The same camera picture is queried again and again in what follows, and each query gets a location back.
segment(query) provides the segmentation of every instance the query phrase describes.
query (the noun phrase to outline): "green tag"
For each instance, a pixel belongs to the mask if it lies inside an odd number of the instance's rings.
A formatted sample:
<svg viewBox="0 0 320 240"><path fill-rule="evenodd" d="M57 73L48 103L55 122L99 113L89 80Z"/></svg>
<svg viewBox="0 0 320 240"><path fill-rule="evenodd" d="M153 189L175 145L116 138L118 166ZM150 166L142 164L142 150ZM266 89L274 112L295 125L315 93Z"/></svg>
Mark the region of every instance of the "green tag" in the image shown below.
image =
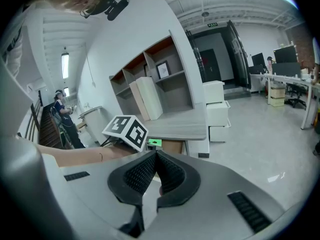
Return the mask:
<svg viewBox="0 0 320 240"><path fill-rule="evenodd" d="M148 141L148 144L161 147L162 146L162 139L150 138Z"/></svg>

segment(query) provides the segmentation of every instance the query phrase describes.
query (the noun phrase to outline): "wooden staircase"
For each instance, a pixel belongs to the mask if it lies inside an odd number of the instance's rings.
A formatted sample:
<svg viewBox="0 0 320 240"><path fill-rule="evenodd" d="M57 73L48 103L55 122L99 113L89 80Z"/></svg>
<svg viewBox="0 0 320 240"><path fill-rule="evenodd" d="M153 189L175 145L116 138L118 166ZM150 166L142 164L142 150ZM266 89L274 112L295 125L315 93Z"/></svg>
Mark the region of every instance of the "wooden staircase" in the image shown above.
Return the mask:
<svg viewBox="0 0 320 240"><path fill-rule="evenodd" d="M42 146L63 150L64 148L60 140L59 130L50 115L50 108L52 106L53 103L43 108L40 123L39 144Z"/></svg>

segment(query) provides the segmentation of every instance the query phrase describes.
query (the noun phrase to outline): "black chair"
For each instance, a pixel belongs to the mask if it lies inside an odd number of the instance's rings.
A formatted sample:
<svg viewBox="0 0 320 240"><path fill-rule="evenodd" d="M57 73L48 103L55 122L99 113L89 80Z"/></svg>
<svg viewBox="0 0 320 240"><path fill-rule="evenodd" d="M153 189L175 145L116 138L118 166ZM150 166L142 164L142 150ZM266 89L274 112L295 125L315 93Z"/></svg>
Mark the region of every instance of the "black chair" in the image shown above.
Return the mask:
<svg viewBox="0 0 320 240"><path fill-rule="evenodd" d="M291 105L293 108L295 108L296 105L300 103L302 106L304 106L304 110L306 110L307 105L303 100L300 99L300 97L303 94L306 94L307 90L301 86L291 84L291 83L288 83L286 86L287 86L286 93L291 94L291 97L293 95L296 95L297 98L289 98L284 103Z"/></svg>

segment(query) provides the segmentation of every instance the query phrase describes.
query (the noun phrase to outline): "computer monitor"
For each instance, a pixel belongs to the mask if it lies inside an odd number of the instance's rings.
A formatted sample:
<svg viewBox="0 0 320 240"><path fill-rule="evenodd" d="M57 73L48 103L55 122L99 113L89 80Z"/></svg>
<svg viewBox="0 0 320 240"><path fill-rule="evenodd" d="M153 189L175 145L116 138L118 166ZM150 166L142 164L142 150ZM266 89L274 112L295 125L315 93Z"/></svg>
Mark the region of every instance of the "computer monitor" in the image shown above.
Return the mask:
<svg viewBox="0 0 320 240"><path fill-rule="evenodd" d="M250 66L248 69L251 75L260 75L260 73L261 74L265 73L265 69L261 64L256 66Z"/></svg>
<svg viewBox="0 0 320 240"><path fill-rule="evenodd" d="M259 54L253 55L251 58L254 66L262 65L264 69L267 68L265 63L265 58L262 52Z"/></svg>
<svg viewBox="0 0 320 240"><path fill-rule="evenodd" d="M294 46L289 46L274 50L274 58L276 63L294 63L298 62L296 55L296 48Z"/></svg>
<svg viewBox="0 0 320 240"><path fill-rule="evenodd" d="M297 75L301 78L301 67L297 62L272 64L272 72L277 76L295 77Z"/></svg>

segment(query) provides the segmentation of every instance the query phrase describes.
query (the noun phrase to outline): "dark blue shirt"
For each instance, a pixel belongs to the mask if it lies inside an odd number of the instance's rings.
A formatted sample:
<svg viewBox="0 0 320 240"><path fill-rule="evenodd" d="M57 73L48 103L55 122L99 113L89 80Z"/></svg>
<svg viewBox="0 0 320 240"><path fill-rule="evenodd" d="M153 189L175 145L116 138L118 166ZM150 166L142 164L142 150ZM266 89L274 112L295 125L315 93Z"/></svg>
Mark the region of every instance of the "dark blue shirt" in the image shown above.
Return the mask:
<svg viewBox="0 0 320 240"><path fill-rule="evenodd" d="M60 99L57 99L54 103L54 108L56 109L56 111L59 113L59 116L61 117L62 123L66 126L71 126L74 124L74 122L72 121L70 115L68 114L61 114L60 110L61 109L65 109L65 105L61 102Z"/></svg>

